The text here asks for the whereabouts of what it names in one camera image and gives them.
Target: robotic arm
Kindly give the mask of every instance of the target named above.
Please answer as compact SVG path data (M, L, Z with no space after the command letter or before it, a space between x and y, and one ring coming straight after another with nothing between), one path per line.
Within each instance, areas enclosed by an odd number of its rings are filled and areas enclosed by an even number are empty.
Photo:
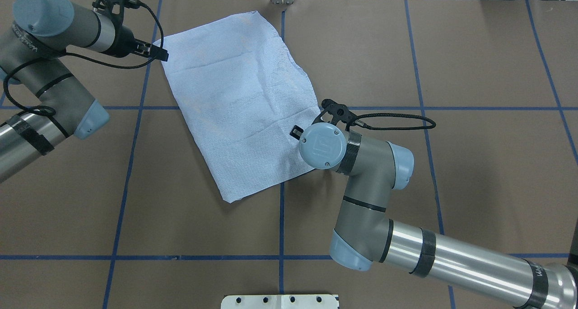
M118 6L118 14L113 12L114 6ZM140 66L117 68L138 68L155 59L168 59L162 45L139 41L122 25L124 8L141 6L158 23L152 10L139 0L96 0L93 10L69 0L16 0L15 21L0 36L0 79L4 81L4 91L8 90L8 84L23 83L41 105L23 107L6 95L23 111L0 126L0 183L69 136L83 140L109 120L103 106L58 57L91 59L67 53L66 46L84 47L115 57L132 53L149 58Z
M299 152L309 165L349 176L330 247L335 262L360 271L373 262L389 263L517 309L578 308L576 233L570 251L574 261L541 266L388 219L384 212L390 190L405 188L413 173L411 151L347 131L358 116L345 105L325 99L322 107L311 126L295 126L291 136L299 140ZM321 120L325 113L334 116L331 122ZM339 121L347 123L345 131L336 126Z

